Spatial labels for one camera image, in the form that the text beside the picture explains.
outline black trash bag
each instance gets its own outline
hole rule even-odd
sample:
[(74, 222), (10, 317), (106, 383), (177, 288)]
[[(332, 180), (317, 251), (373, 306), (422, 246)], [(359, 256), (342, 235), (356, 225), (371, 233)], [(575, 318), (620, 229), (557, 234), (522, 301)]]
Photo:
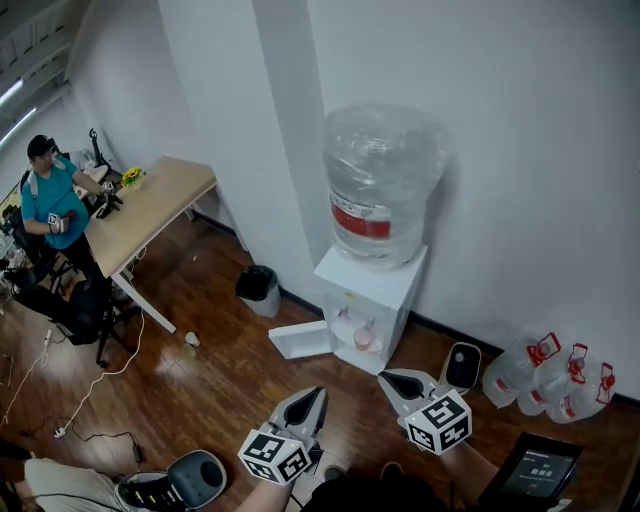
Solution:
[(263, 265), (251, 265), (244, 269), (236, 283), (236, 295), (260, 302), (278, 285), (276, 273)]

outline teal shirt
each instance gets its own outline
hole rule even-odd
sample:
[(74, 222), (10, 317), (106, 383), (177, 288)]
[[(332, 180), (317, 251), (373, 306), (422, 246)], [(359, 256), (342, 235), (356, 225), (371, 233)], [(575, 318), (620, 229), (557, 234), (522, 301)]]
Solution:
[(64, 217), (75, 210), (76, 217), (69, 223), (65, 233), (45, 235), (52, 247), (66, 249), (84, 233), (89, 224), (89, 212), (73, 190), (71, 176), (78, 168), (66, 158), (58, 157), (57, 160), (64, 165), (64, 169), (52, 165), (49, 178), (44, 179), (34, 172), (38, 181), (38, 197), (34, 199), (28, 181), (22, 187), (22, 220), (35, 219), (47, 224), (49, 213)]

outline tablet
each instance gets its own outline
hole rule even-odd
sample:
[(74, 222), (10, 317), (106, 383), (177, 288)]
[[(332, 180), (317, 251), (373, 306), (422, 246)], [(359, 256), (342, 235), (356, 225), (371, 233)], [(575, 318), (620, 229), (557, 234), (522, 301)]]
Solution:
[(478, 502), (489, 510), (547, 510), (569, 483), (582, 447), (523, 433)]

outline baseboard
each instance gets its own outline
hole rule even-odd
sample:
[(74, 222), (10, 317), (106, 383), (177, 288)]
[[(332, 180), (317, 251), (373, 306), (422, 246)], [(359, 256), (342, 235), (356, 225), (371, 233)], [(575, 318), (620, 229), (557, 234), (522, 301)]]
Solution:
[[(230, 235), (236, 236), (236, 232), (233, 229), (231, 229), (229, 226), (225, 226), (224, 224), (221, 224), (217, 220), (207, 217), (206, 215), (203, 215), (202, 213), (197, 212), (195, 210), (193, 211), (193, 213), (196, 219), (201, 219), (207, 222), (208, 224), (211, 224), (212, 226), (218, 229), (221, 229), (226, 233), (229, 233)], [(286, 297), (290, 301), (295, 302), (296, 304), (302, 306), (303, 308), (314, 313), (315, 315), (318, 315), (320, 318), (324, 318), (324, 315), (322, 313), (322, 308), (319, 308), (311, 304), (310, 302), (307, 302), (303, 298), (298, 297), (294, 293), (291, 293), (290, 291), (285, 290), (282, 286), (280, 287), (280, 293), (282, 294), (283, 297)], [(490, 345), (489, 343), (486, 343), (477, 338), (474, 338), (473, 336), (469, 336), (468, 334), (457, 331), (456, 329), (453, 329), (439, 322), (436, 322), (435, 320), (431, 320), (430, 318), (427, 318), (418, 313), (415, 313), (414, 311), (411, 311), (409, 313), (409, 318), (407, 319), (407, 321), (415, 322), (419, 325), (422, 325), (423, 327), (426, 327), (427, 329), (438, 332), (440, 334), (444, 334), (445, 336), (448, 336), (454, 341), (461, 341), (464, 343), (475, 345), (483, 353), (488, 354), (490, 356), (497, 357), (500, 354), (502, 354), (502, 352), (504, 352), (504, 350), (499, 347)], [(626, 405), (632, 405), (634, 407), (640, 407), (640, 400), (636, 400), (635, 398), (630, 398), (628, 396), (620, 395), (619, 393), (615, 393), (611, 401), (619, 404), (626, 404)]]
[(236, 231), (233, 228), (230, 228), (229, 226), (226, 226), (225, 224), (223, 224), (222, 222), (218, 222), (215, 219), (212, 219), (211, 217), (209, 217), (208, 215), (205, 215), (203, 213), (200, 213), (197, 210), (191, 210), (191, 212), (193, 213), (193, 216), (196, 219), (200, 219), (205, 221), (207, 224), (211, 224), (214, 228), (218, 228), (221, 231), (224, 231), (225, 233), (228, 233), (230, 235), (235, 236), (236, 238), (238, 237), (238, 235), (236, 235)]

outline tablet screen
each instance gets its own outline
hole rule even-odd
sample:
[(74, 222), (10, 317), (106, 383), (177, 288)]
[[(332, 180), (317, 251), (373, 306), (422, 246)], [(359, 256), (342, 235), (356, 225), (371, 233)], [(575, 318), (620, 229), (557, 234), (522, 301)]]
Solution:
[(555, 494), (571, 471), (575, 457), (526, 450), (502, 491), (548, 498)]

